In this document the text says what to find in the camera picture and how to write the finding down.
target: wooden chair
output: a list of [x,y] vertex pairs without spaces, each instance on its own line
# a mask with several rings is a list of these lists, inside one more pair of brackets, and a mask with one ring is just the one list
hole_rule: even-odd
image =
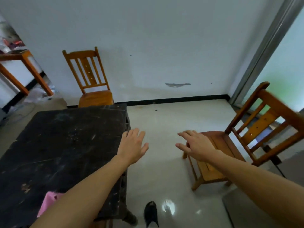
[[[262,82],[256,90],[252,93],[250,98],[246,101],[244,106],[240,109],[237,115],[234,117],[232,122],[229,124],[227,129],[222,131],[209,131],[203,132],[212,142],[216,149],[221,150],[225,154],[235,157],[239,160],[245,161],[242,157],[241,153],[238,151],[230,137],[228,136],[231,132],[237,137],[240,141],[241,145],[244,147],[246,152],[249,154],[250,158],[253,160],[253,165],[260,166],[264,162],[270,160],[273,156],[279,154],[283,150],[292,146],[296,142],[300,141],[304,138],[304,118],[292,111],[288,108],[284,103],[282,103],[279,99],[273,96],[271,93],[266,91],[265,89],[269,86],[269,82]],[[251,114],[248,120],[238,129],[236,130],[234,127],[241,120],[242,116],[249,110],[249,108],[253,105],[253,103],[260,98],[262,103],[257,107],[257,109]],[[259,120],[257,120],[251,127],[249,127],[248,131],[241,137],[240,133],[244,130],[245,127],[249,125],[249,123],[256,117],[256,115],[266,106],[268,105],[270,109],[262,115]],[[265,130],[272,122],[274,122],[278,117],[283,117],[285,121],[280,124],[274,131],[268,134],[265,138],[259,141],[256,145],[254,145],[251,149],[248,147],[248,144],[253,141],[263,130]],[[263,146],[264,143],[272,139],[276,134],[285,129],[288,125],[293,126],[298,132],[287,138],[285,141],[281,142],[279,145],[273,147],[267,153],[257,158],[253,152],[256,151],[259,147]],[[187,154],[183,154],[183,159],[187,158]],[[190,165],[192,168],[192,172],[194,174],[196,182],[192,186],[192,190],[195,191],[201,184],[220,182],[220,181],[228,181],[228,179],[222,175],[218,170],[216,170],[213,166],[205,162],[197,161],[201,176],[198,178],[194,167],[189,158]]]
[[[78,107],[88,107],[88,106],[93,106],[93,105],[112,105],[114,104],[113,102],[113,97],[112,97],[112,93],[110,91],[109,85],[108,85],[108,81],[107,78],[105,76],[104,73],[104,69],[102,67],[102,63],[101,63],[101,59],[97,50],[97,47],[95,46],[95,50],[84,50],[84,51],[75,51],[75,52],[71,52],[71,53],[67,53],[65,50],[62,51],[63,56],[65,57],[74,77],[76,78],[76,81],[83,93],[82,97],[79,100],[79,104]],[[97,57],[103,77],[104,77],[104,83],[101,82],[100,80],[100,76],[99,73],[97,71],[95,62],[93,57]],[[93,68],[95,70],[96,76],[98,78],[98,83],[97,80],[92,72],[90,63],[88,61],[88,58],[91,59]],[[85,77],[83,70],[80,66],[80,63],[78,61],[78,59],[80,60],[83,69],[85,70],[86,76]],[[75,60],[78,69],[81,73],[81,76],[83,78],[84,83],[86,84],[85,86],[82,85],[74,67],[73,64],[71,62],[71,60]],[[108,90],[102,90],[102,91],[96,91],[96,92],[91,92],[91,93],[86,93],[85,89],[86,88],[92,88],[92,87],[98,87],[98,86],[107,86]]]

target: wall stain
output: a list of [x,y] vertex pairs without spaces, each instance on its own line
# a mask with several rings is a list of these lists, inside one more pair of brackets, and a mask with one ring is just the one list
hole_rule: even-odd
[[181,83],[181,84],[165,83],[165,84],[169,87],[174,87],[174,88],[191,85],[190,83]]

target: hand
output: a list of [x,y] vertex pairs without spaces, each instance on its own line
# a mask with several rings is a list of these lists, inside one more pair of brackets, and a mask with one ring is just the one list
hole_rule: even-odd
[[138,128],[124,132],[118,147],[117,155],[127,161],[128,165],[136,163],[149,149],[148,143],[141,147],[146,132],[141,131],[139,136],[138,132]]
[[214,148],[211,141],[203,134],[197,133],[194,130],[186,130],[178,133],[178,135],[189,143],[190,148],[181,143],[176,143],[176,147],[198,161],[209,162],[212,156],[218,153],[218,150]]

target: scratched table surface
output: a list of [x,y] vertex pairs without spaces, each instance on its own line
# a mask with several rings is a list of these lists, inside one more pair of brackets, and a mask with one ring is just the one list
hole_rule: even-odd
[[[0,159],[0,227],[31,225],[46,192],[65,193],[117,154],[124,104],[38,112]],[[119,213],[122,177],[98,218]]]

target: metal door frame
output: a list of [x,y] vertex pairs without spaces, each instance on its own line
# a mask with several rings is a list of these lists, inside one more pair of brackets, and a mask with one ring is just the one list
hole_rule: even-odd
[[284,0],[229,103],[240,105],[250,87],[304,6],[304,0]]

